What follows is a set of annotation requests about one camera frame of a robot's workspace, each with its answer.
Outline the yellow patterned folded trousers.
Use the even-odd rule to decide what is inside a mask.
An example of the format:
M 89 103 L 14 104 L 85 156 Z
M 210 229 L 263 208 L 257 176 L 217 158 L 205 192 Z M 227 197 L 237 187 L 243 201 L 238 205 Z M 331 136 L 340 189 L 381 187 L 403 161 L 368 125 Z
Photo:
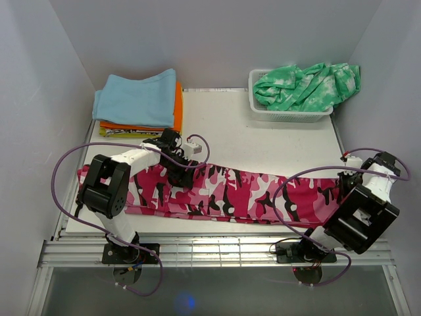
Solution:
M 99 128 L 99 135 L 108 138 L 156 138 L 162 135 L 161 131 L 142 131 L 133 129 Z

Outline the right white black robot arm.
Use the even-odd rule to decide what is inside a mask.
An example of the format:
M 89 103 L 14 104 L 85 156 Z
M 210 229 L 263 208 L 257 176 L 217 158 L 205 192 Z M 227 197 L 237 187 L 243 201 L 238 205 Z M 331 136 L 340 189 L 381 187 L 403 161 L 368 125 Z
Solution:
M 390 191 L 401 170 L 397 158 L 380 151 L 372 158 L 345 155 L 346 167 L 339 173 L 339 207 L 328 220 L 315 229 L 308 229 L 296 246 L 303 261 L 323 261 L 329 250 L 341 247 L 357 254 L 364 253 L 399 216 L 391 203 Z

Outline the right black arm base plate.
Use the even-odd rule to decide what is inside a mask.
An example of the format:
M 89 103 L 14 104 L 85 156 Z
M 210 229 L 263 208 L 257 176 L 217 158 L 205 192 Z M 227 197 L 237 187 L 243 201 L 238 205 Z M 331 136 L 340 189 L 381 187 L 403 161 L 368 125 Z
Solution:
M 335 263 L 335 254 L 324 252 L 304 242 L 278 242 L 275 245 L 277 263 Z

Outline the aluminium frame rail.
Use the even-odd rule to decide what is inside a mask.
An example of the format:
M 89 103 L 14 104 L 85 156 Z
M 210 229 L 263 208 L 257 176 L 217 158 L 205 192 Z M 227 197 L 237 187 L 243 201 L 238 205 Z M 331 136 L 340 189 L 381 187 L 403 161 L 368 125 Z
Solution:
M 164 267 L 275 267 L 269 254 L 273 236 L 149 236 L 146 242 L 160 244 Z M 43 244 L 27 315 L 41 315 L 53 270 L 56 267 L 103 267 L 106 245 L 100 235 L 59 236 Z M 366 253 L 351 253 L 352 265 L 383 269 L 398 315 L 410 310 L 397 276 L 395 260 L 386 239 L 376 242 Z

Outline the white plastic basket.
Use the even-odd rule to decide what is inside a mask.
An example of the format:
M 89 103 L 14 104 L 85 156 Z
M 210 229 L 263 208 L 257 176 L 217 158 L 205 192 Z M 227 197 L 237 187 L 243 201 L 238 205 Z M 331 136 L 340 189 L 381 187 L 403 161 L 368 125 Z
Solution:
M 250 109 L 256 120 L 268 122 L 315 123 L 324 117 L 330 116 L 333 113 L 334 109 L 332 107 L 323 112 L 269 111 L 264 105 L 257 101 L 253 94 L 253 86 L 260 78 L 262 78 L 270 71 L 271 69 L 254 69 L 249 72 L 249 103 Z

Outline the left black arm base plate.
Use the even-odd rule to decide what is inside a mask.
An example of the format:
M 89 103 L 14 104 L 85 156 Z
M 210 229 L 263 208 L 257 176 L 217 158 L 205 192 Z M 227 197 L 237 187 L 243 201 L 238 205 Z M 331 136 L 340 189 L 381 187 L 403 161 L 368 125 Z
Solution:
M 149 253 L 148 251 L 137 251 L 132 250 L 133 253 L 133 259 L 123 259 L 121 255 L 118 254 L 117 251 L 114 250 L 114 248 L 110 244 L 106 244 L 103 249 L 102 264 L 109 264 L 109 265 L 134 265 L 136 263 L 140 263 L 141 261 L 144 264 L 157 264 L 158 260 L 157 258 Z

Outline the pink camouflage trousers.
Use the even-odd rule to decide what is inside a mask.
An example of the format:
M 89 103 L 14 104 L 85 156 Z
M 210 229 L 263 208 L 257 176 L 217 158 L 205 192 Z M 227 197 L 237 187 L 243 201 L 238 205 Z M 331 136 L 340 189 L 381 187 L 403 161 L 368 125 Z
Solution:
M 339 180 L 253 173 L 208 164 L 194 169 L 193 187 L 172 186 L 162 167 L 132 177 L 125 213 L 188 220 L 315 228 L 339 207 Z

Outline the orange folded trousers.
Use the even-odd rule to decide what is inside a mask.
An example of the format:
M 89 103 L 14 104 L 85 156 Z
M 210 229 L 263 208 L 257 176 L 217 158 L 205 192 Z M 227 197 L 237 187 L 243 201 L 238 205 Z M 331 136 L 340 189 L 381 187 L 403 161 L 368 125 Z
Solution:
M 175 101 L 174 101 L 174 129 L 177 132 L 182 131 L 182 121 L 183 121 L 183 91 L 182 85 L 179 81 L 176 82 L 175 89 Z M 146 126 L 134 126 L 134 125 L 124 125 L 124 124 L 115 124 L 111 122 L 101 121 L 99 123 L 100 128 L 105 130 L 142 130 L 146 132 L 161 132 L 164 128 L 158 127 L 146 127 Z

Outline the light blue folded trousers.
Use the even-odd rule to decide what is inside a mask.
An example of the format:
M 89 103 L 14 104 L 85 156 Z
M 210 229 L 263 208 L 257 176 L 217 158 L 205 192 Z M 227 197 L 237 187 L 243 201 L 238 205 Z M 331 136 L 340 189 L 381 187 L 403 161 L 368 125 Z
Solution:
M 115 124 L 168 128 L 174 125 L 176 71 L 143 79 L 109 75 L 95 92 L 92 119 Z

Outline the green tie-dye trousers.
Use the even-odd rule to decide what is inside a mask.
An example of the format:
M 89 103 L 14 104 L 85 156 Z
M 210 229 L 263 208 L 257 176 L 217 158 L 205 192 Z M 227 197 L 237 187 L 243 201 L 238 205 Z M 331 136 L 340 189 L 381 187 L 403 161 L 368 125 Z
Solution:
M 269 111 L 324 112 L 360 92 L 360 66 L 318 63 L 271 70 L 253 84 L 256 100 Z

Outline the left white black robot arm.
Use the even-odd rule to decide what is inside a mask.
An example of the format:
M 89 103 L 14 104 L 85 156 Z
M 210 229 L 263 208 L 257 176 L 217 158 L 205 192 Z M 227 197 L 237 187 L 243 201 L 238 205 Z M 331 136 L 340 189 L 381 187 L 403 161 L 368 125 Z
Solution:
M 78 202 L 95 213 L 107 231 L 108 243 L 123 262 L 132 263 L 139 257 L 138 234 L 124 211 L 130 179 L 151 167 L 162 167 L 171 185 L 191 188 L 199 164 L 192 157 L 200 152 L 201 145 L 190 140 L 183 143 L 179 133 L 167 128 L 160 137 L 146 139 L 129 151 L 93 158 Z

